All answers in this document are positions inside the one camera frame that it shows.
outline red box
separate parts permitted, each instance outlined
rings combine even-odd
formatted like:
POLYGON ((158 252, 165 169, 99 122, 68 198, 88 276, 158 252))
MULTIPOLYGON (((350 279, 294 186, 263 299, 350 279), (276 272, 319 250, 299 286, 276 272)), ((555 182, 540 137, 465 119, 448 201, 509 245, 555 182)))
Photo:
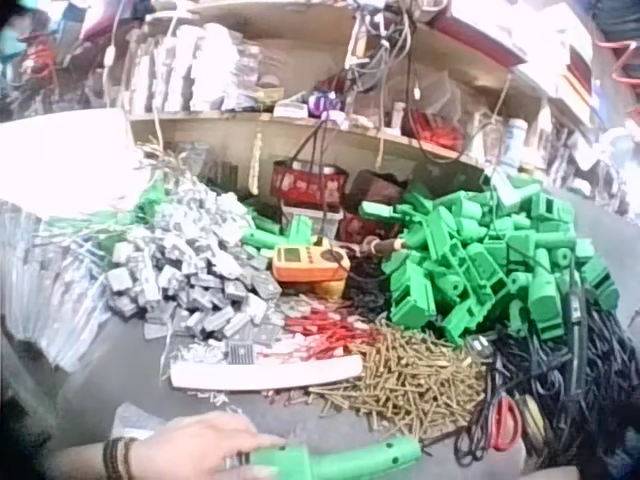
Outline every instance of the red box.
MULTIPOLYGON (((325 165, 324 168, 325 201, 327 205, 341 206, 349 174, 336 165, 325 165)), ((291 206, 322 206, 318 165, 311 170, 311 163, 307 161, 295 160, 293 168, 289 166, 289 160, 274 162, 271 195, 291 206)))

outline black bracelet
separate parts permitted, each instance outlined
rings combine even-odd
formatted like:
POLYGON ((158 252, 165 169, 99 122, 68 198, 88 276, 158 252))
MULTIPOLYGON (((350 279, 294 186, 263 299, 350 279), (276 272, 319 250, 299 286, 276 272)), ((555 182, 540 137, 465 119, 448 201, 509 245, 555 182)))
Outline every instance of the black bracelet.
POLYGON ((124 480, 118 465, 118 447, 123 440, 124 437, 117 437, 104 442, 102 464, 107 480, 124 480))

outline white plastic strip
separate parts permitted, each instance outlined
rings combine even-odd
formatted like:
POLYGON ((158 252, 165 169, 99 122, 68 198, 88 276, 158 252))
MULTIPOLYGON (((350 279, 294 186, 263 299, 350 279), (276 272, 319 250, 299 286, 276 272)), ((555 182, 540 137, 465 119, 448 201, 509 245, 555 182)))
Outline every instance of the white plastic strip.
POLYGON ((190 390, 260 391, 339 382, 362 373, 358 355, 281 365, 210 365, 178 361, 171 383, 190 390))

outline pile of screws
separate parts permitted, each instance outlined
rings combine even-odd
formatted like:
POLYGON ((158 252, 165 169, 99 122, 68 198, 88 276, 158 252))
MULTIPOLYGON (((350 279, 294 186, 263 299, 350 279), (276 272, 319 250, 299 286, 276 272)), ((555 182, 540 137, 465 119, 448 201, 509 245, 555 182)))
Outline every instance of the pile of screws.
POLYGON ((183 181, 150 228, 132 230, 115 245, 116 268, 106 274, 110 306, 124 319, 157 325, 145 328, 147 338, 164 329, 201 341, 270 346, 284 325, 275 307, 282 290, 267 271, 268 259, 240 246, 249 226, 233 193, 183 181))
POLYGON ((307 390, 325 401, 322 416, 332 407, 350 409, 366 415, 372 430, 424 440, 466 425, 485 395, 483 367, 430 333, 384 326, 374 345, 350 349, 364 360, 359 378, 307 390))

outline finger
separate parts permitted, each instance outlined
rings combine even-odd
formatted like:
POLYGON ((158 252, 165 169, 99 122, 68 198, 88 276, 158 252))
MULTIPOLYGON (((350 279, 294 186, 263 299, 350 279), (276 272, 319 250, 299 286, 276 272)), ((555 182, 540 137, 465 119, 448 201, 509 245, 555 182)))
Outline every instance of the finger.
POLYGON ((230 456, 239 452, 251 453, 260 448, 280 447, 285 444, 283 438, 275 435, 230 430, 225 432, 224 450, 225 456, 230 456))
POLYGON ((244 415, 229 412, 209 412, 200 418, 220 430, 240 430, 257 433, 258 429, 244 415))
POLYGON ((216 473, 213 480, 272 480, 277 478, 278 469, 262 465, 250 465, 216 473))

